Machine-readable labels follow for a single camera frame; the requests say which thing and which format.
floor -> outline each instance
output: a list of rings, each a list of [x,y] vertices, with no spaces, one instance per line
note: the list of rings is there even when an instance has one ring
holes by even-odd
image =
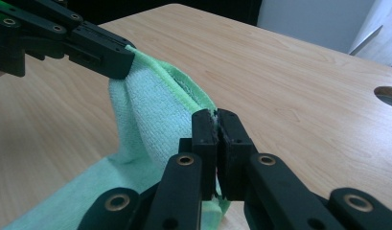
[[[392,66],[392,11],[384,21],[380,33],[365,45],[356,57]]]

towel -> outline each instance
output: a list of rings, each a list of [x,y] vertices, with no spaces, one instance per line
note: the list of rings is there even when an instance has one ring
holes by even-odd
[[[191,115],[214,103],[190,77],[130,46],[135,54],[124,80],[109,81],[120,146],[5,229],[69,230],[102,193],[117,187],[138,193],[159,182],[180,138],[191,137]],[[201,229],[217,229],[229,202],[203,201]]]

folded cloth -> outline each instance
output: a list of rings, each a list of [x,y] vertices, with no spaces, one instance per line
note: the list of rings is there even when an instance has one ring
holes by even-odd
[[[216,107],[186,74],[127,46],[135,54],[129,75],[109,81],[120,146],[5,229],[77,229],[102,193],[117,187],[138,193],[157,183],[180,138],[191,137],[191,115]],[[202,203],[201,229],[217,229],[229,202]]]

wooden table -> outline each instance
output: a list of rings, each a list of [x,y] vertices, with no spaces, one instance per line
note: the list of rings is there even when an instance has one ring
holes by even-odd
[[[374,94],[392,68],[180,5],[104,28],[192,76],[313,192],[354,187],[392,209],[392,106]],[[0,227],[118,146],[107,78],[67,59],[26,68],[0,78]],[[221,228],[246,226],[236,202]]]

light blue fabric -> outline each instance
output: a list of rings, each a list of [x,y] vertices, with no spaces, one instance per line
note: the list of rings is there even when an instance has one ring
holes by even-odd
[[[157,183],[180,138],[191,137],[191,115],[216,109],[209,97],[169,63],[135,53],[125,80],[109,82],[120,147],[5,229],[76,229],[95,199],[116,187],[138,193]],[[217,229],[229,204],[203,202],[201,229]]]

